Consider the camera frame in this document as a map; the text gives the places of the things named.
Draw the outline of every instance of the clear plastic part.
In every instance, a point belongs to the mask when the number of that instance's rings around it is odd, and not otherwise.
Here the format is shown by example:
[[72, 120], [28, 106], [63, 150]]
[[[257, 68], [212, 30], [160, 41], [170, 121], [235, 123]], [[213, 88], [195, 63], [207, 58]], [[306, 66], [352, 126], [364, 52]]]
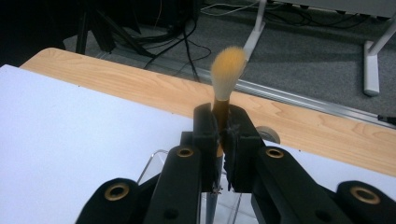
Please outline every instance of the clear plastic part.
[[[159, 174], [163, 169], [168, 152], [166, 150], [157, 150], [148, 160], [148, 163], [139, 177], [137, 183], [140, 185], [153, 176]], [[232, 190], [228, 191], [226, 174], [223, 171], [221, 175], [220, 184], [223, 190], [218, 196], [218, 203], [216, 206], [215, 224], [257, 224], [256, 216], [250, 204], [250, 194], [234, 193]], [[205, 224], [206, 211], [206, 193], [202, 193], [201, 199], [201, 223]]]

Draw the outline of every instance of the brush handle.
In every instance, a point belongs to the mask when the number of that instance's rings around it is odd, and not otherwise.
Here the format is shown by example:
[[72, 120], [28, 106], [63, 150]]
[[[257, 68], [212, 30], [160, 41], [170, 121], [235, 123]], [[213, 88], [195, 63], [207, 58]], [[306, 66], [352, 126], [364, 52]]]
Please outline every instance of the brush handle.
[[[213, 104], [212, 113], [215, 116], [216, 122], [218, 124], [219, 134], [221, 134], [224, 131], [224, 129], [227, 128], [229, 105], [230, 105], [230, 100], [220, 101], [218, 99], [215, 99], [215, 103]], [[218, 157], [221, 157], [223, 155], [222, 145], [223, 145], [222, 140], [220, 138], [220, 144], [217, 154]]]

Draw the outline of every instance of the gray carpet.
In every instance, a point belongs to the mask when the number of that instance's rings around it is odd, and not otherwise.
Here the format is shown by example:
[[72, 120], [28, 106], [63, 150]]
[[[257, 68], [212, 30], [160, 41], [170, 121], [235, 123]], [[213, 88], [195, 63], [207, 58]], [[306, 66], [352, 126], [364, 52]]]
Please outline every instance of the gray carpet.
[[[210, 12], [220, 13], [224, 10], [213, 9]], [[350, 16], [350, 14], [341, 15], [313, 8], [304, 12], [308, 12], [313, 20], [327, 24]], [[339, 29], [327, 26], [288, 25], [274, 21], [275, 18], [270, 17], [269, 13], [266, 15], [269, 16], [265, 19], [266, 26], [242, 79], [373, 114], [396, 116], [395, 36], [378, 54], [380, 94], [369, 97], [362, 92], [363, 43], [366, 40], [376, 40], [388, 27], [388, 21], [357, 16], [336, 25], [347, 27], [361, 21], [363, 23], [352, 28]], [[290, 21], [300, 19], [292, 13], [277, 12], [276, 15]], [[222, 49], [228, 46], [243, 47], [254, 26], [255, 18], [256, 13], [248, 11], [238, 11], [220, 17], [200, 14], [197, 29], [189, 40], [209, 48], [212, 53], [202, 60], [195, 61], [195, 66], [209, 70], [210, 64]], [[192, 24], [189, 24], [187, 30], [191, 30], [191, 27]], [[152, 27], [143, 29], [143, 32], [143, 35], [155, 33]], [[76, 37], [66, 39], [64, 43], [68, 50], [74, 51]], [[157, 53], [162, 49], [164, 47], [149, 51]], [[190, 49], [193, 59], [208, 53], [207, 49], [193, 44], [190, 44]], [[103, 56], [92, 35], [89, 36], [86, 54], [135, 67], [144, 67], [146, 64], [116, 53]], [[162, 58], [180, 64], [187, 63], [184, 43], [166, 52]], [[170, 76], [192, 79], [190, 73], [178, 71], [181, 67], [169, 69], [154, 64], [148, 69]]]

